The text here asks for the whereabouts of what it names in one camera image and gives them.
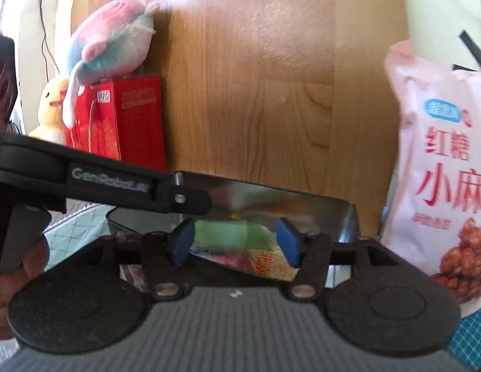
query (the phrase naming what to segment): red box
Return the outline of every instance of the red box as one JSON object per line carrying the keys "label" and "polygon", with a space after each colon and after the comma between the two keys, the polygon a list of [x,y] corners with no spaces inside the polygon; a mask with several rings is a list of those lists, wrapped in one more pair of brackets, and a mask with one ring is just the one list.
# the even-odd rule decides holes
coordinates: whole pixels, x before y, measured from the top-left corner
{"label": "red box", "polygon": [[[64,99],[66,91],[61,92]],[[86,86],[66,145],[166,171],[159,78],[125,78]]]}

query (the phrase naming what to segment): yellow duck plush toy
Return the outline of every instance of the yellow duck plush toy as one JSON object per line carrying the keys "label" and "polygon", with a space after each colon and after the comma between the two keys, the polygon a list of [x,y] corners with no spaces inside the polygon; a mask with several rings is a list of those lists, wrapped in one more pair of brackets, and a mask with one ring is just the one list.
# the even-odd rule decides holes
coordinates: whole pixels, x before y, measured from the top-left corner
{"label": "yellow duck plush toy", "polygon": [[60,91],[67,87],[68,78],[61,76],[57,76],[47,83],[39,103],[40,126],[29,134],[30,137],[66,145]]}

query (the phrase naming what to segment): white logo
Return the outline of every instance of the white logo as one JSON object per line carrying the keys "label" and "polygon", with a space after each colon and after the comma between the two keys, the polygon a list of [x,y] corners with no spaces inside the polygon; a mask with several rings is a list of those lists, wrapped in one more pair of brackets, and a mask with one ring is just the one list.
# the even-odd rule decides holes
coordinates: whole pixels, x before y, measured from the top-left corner
{"label": "white logo", "polygon": [[109,100],[109,89],[103,91],[97,91],[97,102],[100,104],[108,104]]}
{"label": "white logo", "polygon": [[118,177],[109,177],[105,174],[91,174],[84,172],[83,169],[76,167],[72,170],[73,179],[81,179],[89,183],[104,184],[105,186],[117,187],[118,189],[141,191],[147,193],[149,185],[146,183],[135,182],[133,180],[121,180]]}
{"label": "white logo", "polygon": [[235,292],[230,292],[229,295],[234,299],[239,299],[244,296],[244,292],[241,290],[235,290]]}

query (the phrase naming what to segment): finger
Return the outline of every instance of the finger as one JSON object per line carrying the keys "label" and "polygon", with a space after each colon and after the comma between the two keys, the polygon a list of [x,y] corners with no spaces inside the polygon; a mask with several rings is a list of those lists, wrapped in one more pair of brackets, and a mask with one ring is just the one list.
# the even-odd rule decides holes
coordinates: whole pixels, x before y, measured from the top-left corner
{"label": "finger", "polygon": [[30,279],[38,277],[44,272],[49,261],[49,245],[42,235],[23,255],[23,268]]}
{"label": "finger", "polygon": [[0,327],[0,340],[10,340],[13,338],[13,332],[9,327]]}
{"label": "finger", "polygon": [[30,279],[28,278],[25,270],[20,270],[14,273],[2,273],[0,274],[0,307],[7,306],[13,295],[21,290]]}
{"label": "finger", "polygon": [[8,327],[8,307],[0,308],[0,328]]}

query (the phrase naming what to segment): wooden panel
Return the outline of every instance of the wooden panel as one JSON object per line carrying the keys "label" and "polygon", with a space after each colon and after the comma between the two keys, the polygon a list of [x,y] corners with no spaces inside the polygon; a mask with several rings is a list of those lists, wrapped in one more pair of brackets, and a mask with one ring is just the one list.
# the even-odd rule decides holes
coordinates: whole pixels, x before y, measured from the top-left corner
{"label": "wooden panel", "polygon": [[[109,0],[75,0],[72,26]],[[382,69],[403,0],[159,0],[169,170],[344,198],[376,233],[398,114]]]}

